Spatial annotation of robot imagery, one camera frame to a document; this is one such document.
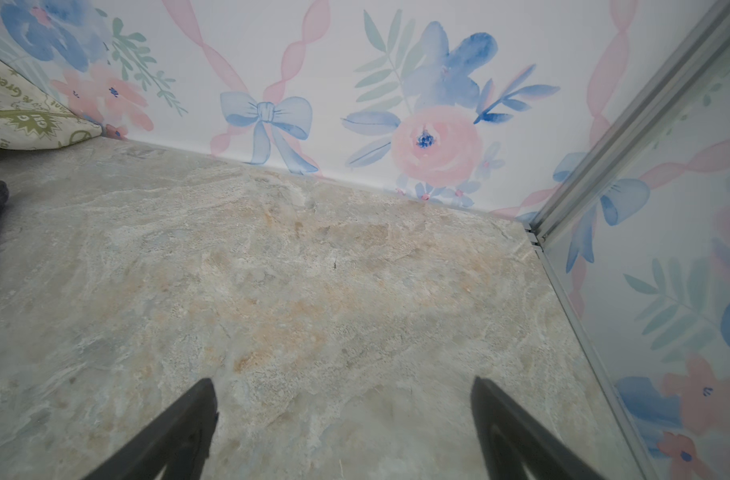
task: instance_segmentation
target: blue bow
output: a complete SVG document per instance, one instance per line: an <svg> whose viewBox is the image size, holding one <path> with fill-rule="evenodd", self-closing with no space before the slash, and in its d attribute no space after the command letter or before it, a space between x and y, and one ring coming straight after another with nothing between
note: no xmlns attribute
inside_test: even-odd
<svg viewBox="0 0 730 480"><path fill-rule="evenodd" d="M221 112L226 121L236 127L256 124L253 129L251 164L263 165L269 159L271 143L263 125L267 123L271 125L274 144L291 173L302 175L304 172L317 171L317 167L304 160L287 144L280 132L287 131L299 140L309 138L312 106L308 101L301 97L290 97L275 105L271 101L257 102L241 91L227 91L221 94Z"/></svg>

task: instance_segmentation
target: pink rose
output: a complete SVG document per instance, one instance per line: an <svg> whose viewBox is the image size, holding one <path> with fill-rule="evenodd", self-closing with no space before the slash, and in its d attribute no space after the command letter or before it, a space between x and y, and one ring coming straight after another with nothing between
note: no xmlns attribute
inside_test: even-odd
<svg viewBox="0 0 730 480"><path fill-rule="evenodd" d="M465 110L447 105L416 112L392 134L392 157L408 177L447 187L472 174L483 142Z"/></svg>

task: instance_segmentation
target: fabric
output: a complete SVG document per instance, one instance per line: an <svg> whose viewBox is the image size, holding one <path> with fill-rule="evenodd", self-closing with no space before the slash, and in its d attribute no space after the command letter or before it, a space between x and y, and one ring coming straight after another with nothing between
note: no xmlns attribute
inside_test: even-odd
<svg viewBox="0 0 730 480"><path fill-rule="evenodd" d="M101 132L0 61L0 148L60 148Z"/></svg>

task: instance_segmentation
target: green leaf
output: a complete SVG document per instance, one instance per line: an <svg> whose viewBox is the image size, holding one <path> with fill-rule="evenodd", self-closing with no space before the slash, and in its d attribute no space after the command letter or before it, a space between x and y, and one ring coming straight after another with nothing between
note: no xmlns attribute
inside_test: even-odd
<svg viewBox="0 0 730 480"><path fill-rule="evenodd" d="M378 72L376 72L374 74L370 74L367 77L360 80L360 82L357 83L356 85L354 85L354 87L355 88L367 87L368 85L372 85L372 84L381 82L386 77L388 77L389 74L391 74L391 73L392 73L391 68L388 68L386 70L379 70Z"/></svg>
<svg viewBox="0 0 730 480"><path fill-rule="evenodd" d="M397 37L399 36L399 25L403 19L403 11L397 10L392 20L392 26L389 27L389 37L387 38L387 52L391 52L394 45L397 43Z"/></svg>
<svg viewBox="0 0 730 480"><path fill-rule="evenodd" d="M413 45L413 48L410 49L408 55L405 57L405 64L401 73L403 78L410 75L416 69L418 62L421 62L421 58L423 58L423 48L421 47L421 42L418 42Z"/></svg>
<svg viewBox="0 0 730 480"><path fill-rule="evenodd" d="M682 347L676 348L669 352L661 361L663 363L677 362L685 360L685 353L695 353L704 348L716 337L714 329L710 326L705 326L698 332L694 333L687 339Z"/></svg>
<svg viewBox="0 0 730 480"><path fill-rule="evenodd" d="M387 111L392 107L396 107L402 102L403 98L400 96L391 97L388 100L380 101L377 104L372 104L370 107L365 108L361 111Z"/></svg>
<svg viewBox="0 0 730 480"><path fill-rule="evenodd" d="M626 279L626 283L639 293L644 293L645 295L655 295L658 293L658 289L656 287L652 286L650 283L643 282L635 276L624 274L624 278Z"/></svg>
<svg viewBox="0 0 730 480"><path fill-rule="evenodd" d="M405 53L408 52L408 46L410 41L413 40L413 29L416 27L416 20L411 19L405 29L403 30L403 36L399 39L399 45L397 46L397 56L394 59L394 67L399 68L405 58Z"/></svg>
<svg viewBox="0 0 730 480"><path fill-rule="evenodd" d="M677 300L685 302L685 285L682 283L682 267L676 258L669 259L669 280Z"/></svg>
<svg viewBox="0 0 730 480"><path fill-rule="evenodd" d="M666 275L664 268L660 265L658 258L653 259L653 280L661 293L666 293Z"/></svg>
<svg viewBox="0 0 730 480"><path fill-rule="evenodd" d="M360 97L357 98L357 101L375 100L376 98L380 98L380 97L388 94L390 91L394 91L395 89L397 89L398 86L399 86L398 82L385 83L383 85L375 87L371 91L361 94Z"/></svg>
<svg viewBox="0 0 730 480"><path fill-rule="evenodd" d="M120 36L120 32L122 31L122 20L119 18L115 18L112 20L112 33L116 36Z"/></svg>
<svg viewBox="0 0 730 480"><path fill-rule="evenodd" d="M365 14L365 34L367 35L367 39L376 50L386 52L387 46L383 44L383 38L381 38L381 34L378 32L376 24L373 23L373 19L367 14L367 11L363 10L363 13Z"/></svg>
<svg viewBox="0 0 730 480"><path fill-rule="evenodd" d="M693 262L690 274L687 276L687 295L690 306L701 312L706 302L706 293L709 289L709 259L699 258Z"/></svg>
<svg viewBox="0 0 730 480"><path fill-rule="evenodd" d="M697 321L698 317L694 313L687 313L657 336L656 339L653 340L653 344L650 345L650 349L658 350L661 347L667 346L680 338L685 331L695 325Z"/></svg>
<svg viewBox="0 0 730 480"><path fill-rule="evenodd" d="M674 318L674 315L677 314L677 310L679 308L679 305L672 305L659 312L658 315L654 316L653 320L648 323L648 325L645 327L645 330L642 330L642 335L648 335L648 333L658 329L661 326L664 326L666 322Z"/></svg>
<svg viewBox="0 0 730 480"><path fill-rule="evenodd" d="M355 70L355 72L368 72L370 70L373 70L374 68L379 68L381 65L385 64L388 60L388 57L381 57L373 60L372 62L368 62L362 67L359 67Z"/></svg>
<svg viewBox="0 0 730 480"><path fill-rule="evenodd" d="M715 337L716 333L714 332L714 329L710 326L705 326L704 328L690 336L690 338L687 339L685 343L682 344L682 346L684 349L686 349L688 353L697 352L698 350L704 348Z"/></svg>
<svg viewBox="0 0 730 480"><path fill-rule="evenodd" d="M656 313L658 309L660 309L662 306L664 306L664 302L666 301L666 297L663 295L658 296L656 300L653 300L653 302L645 307L645 310L642 310L639 315L637 315L637 318L634 319L634 321L637 320L644 320L648 318L648 316L653 315Z"/></svg>

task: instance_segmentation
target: small pink flower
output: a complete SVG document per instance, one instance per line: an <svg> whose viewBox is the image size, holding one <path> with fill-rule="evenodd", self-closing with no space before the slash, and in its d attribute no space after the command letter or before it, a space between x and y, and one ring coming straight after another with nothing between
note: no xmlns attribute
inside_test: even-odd
<svg viewBox="0 0 730 480"><path fill-rule="evenodd" d="M435 187L469 178L483 156L483 142L461 108L425 108L404 120L392 134L392 157L408 177Z"/></svg>
<svg viewBox="0 0 730 480"><path fill-rule="evenodd" d="M696 445L684 435L664 432L664 439L656 445L661 453L671 457L671 480L690 480L695 473L703 480L715 478L714 473L696 452Z"/></svg>
<svg viewBox="0 0 730 480"><path fill-rule="evenodd" d="M90 76L96 81L99 96L104 99L106 110L117 117L128 115L131 123L151 130L152 120L139 107L146 107L146 100L140 95L138 85L123 82L109 68L101 64L93 64Z"/></svg>
<svg viewBox="0 0 730 480"><path fill-rule="evenodd" d="M686 366L687 376L667 373L661 385L664 396L682 397L682 425L696 435L712 427L730 433L730 378L717 380L702 356L691 356Z"/></svg>
<svg viewBox="0 0 730 480"><path fill-rule="evenodd" d="M104 125L106 129L106 136L109 138L117 138L119 140L127 140L126 135L128 134L128 128L125 126L112 127L110 124Z"/></svg>
<svg viewBox="0 0 730 480"><path fill-rule="evenodd" d="M69 99L67 107L72 113L80 117L101 123L104 116L99 112L96 99L99 95L96 93L96 83L90 80L80 80L80 74L74 70L64 70L64 79L66 83L52 80L50 83L60 93L66 95Z"/></svg>

